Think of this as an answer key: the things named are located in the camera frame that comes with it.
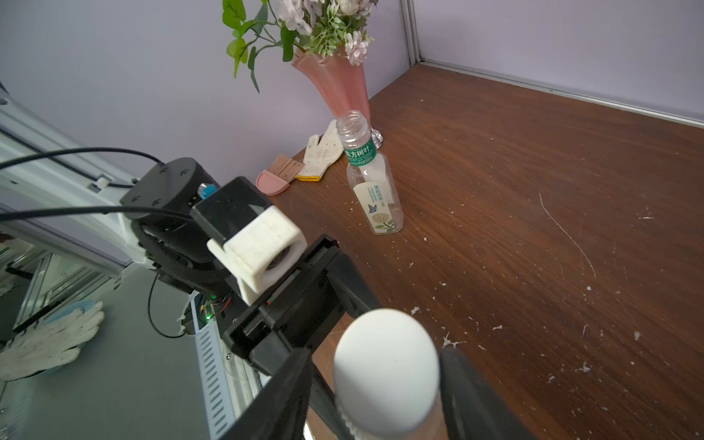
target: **artificial flower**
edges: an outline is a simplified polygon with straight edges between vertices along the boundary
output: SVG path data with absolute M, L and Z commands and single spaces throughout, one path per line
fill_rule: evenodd
M 347 53 L 347 59 L 350 61 L 350 64 L 362 64 L 367 58 L 367 48 L 369 47 L 370 41 L 358 30 L 347 34 L 345 38 L 347 39 L 345 52 Z
M 322 15 L 322 5 L 325 4 L 325 0 L 303 0 L 303 7 L 308 12 L 310 16 L 310 26 L 315 27 L 318 17 Z
M 337 3 L 340 5 L 342 15 L 361 15 L 372 8 L 370 0 L 338 0 Z
M 281 0 L 279 17 L 286 23 L 288 30 L 298 31 L 301 35 L 313 33 L 313 29 L 303 18 L 303 0 Z

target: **brush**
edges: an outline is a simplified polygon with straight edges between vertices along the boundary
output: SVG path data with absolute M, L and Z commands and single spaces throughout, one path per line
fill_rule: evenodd
M 257 188 L 267 196 L 280 194 L 302 169 L 302 163 L 280 154 L 269 168 L 259 174 Z

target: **lavender wall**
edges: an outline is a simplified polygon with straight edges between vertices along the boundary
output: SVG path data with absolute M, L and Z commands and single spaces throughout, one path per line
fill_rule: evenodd
M 261 2 L 246 0 L 250 15 Z M 232 78 L 220 0 L 0 2 L 0 81 L 13 98 L 87 146 L 192 156 L 221 182 L 254 178 L 294 154 L 332 114 L 314 86 L 269 49 Z M 365 64 L 370 95 L 408 69 L 397 0 L 381 0 Z M 142 175 L 151 164 L 111 155 Z
M 704 1 L 414 4 L 425 59 L 704 120 Z

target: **white glove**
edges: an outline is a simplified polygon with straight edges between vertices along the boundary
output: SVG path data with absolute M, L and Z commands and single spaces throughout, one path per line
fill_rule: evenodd
M 0 353 L 0 380 L 14 380 L 76 360 L 78 344 L 92 339 L 105 318 L 99 302 L 85 313 L 77 309 L 49 325 L 20 333 Z
M 308 139 L 306 154 L 303 157 L 303 169 L 296 179 L 303 182 L 319 182 L 327 168 L 340 158 L 344 149 L 337 136 L 335 122 L 332 120 L 328 125 L 320 143 L 316 134 Z

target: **plastic bottle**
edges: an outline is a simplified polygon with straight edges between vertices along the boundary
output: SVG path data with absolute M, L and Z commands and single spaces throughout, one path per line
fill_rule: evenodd
M 347 180 L 375 234 L 393 234 L 403 226 L 389 160 L 377 151 L 364 115 L 352 110 L 337 118 L 337 135 L 350 163 Z

